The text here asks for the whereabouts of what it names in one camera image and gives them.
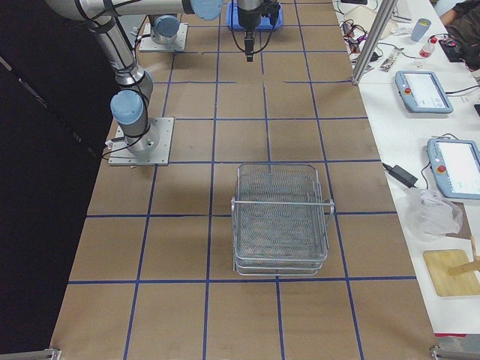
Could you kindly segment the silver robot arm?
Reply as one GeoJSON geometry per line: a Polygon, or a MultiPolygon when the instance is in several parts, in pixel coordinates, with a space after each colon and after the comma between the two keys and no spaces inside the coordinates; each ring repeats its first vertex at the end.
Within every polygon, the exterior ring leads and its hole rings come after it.
{"type": "Polygon", "coordinates": [[[149,15],[151,39],[156,44],[169,44],[174,41],[179,31],[180,22],[176,14],[149,15]]]}
{"type": "Polygon", "coordinates": [[[139,65],[119,17],[144,15],[151,24],[151,39],[169,41],[179,33],[178,14],[211,21],[221,15],[222,1],[48,1],[47,5],[65,19],[87,26],[102,47],[120,88],[110,109],[123,131],[123,149],[135,156],[152,153],[159,140],[148,115],[153,80],[139,65]]]}

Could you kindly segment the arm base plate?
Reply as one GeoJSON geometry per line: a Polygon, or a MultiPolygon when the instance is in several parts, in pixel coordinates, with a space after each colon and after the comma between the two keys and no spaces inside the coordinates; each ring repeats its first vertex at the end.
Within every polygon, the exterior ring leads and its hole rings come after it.
{"type": "Polygon", "coordinates": [[[112,144],[112,153],[108,154],[110,166],[167,166],[173,137],[174,118],[150,118],[150,128],[139,142],[128,138],[125,142],[123,130],[118,125],[112,144]]]}
{"type": "Polygon", "coordinates": [[[151,26],[147,23],[144,27],[139,51],[143,53],[182,53],[185,51],[188,24],[181,23],[176,35],[164,37],[161,35],[151,37],[151,26]]]}

